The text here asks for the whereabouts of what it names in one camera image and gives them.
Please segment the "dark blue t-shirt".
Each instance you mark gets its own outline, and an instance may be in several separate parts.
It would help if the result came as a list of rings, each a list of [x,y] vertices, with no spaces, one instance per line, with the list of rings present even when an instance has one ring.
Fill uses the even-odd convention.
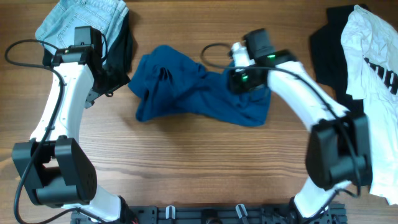
[[[270,89],[234,94],[227,71],[210,72],[168,45],[142,56],[128,87],[141,100],[136,111],[141,122],[193,113],[241,126],[262,126],[271,103]]]

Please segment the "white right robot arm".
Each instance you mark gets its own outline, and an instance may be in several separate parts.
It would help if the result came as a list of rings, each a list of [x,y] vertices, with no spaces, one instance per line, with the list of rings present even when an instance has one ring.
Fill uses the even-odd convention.
[[[373,180],[369,125],[365,114],[352,113],[328,96],[288,50],[254,58],[246,47],[230,51],[231,84],[249,91],[265,85],[279,95],[310,133],[305,158],[308,179],[293,197],[297,215],[310,222],[323,215],[330,202],[353,184]]]

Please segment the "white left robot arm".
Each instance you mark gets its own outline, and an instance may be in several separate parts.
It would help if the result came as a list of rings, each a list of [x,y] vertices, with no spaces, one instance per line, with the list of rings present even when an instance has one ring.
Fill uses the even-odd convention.
[[[54,75],[42,120],[28,142],[17,143],[12,159],[21,177],[14,199],[19,211],[22,190],[34,205],[62,208],[45,220],[52,222],[68,212],[77,212],[95,223],[137,223],[126,201],[97,183],[96,170],[78,143],[86,97],[96,81],[106,74],[96,53],[60,51],[48,68]]]

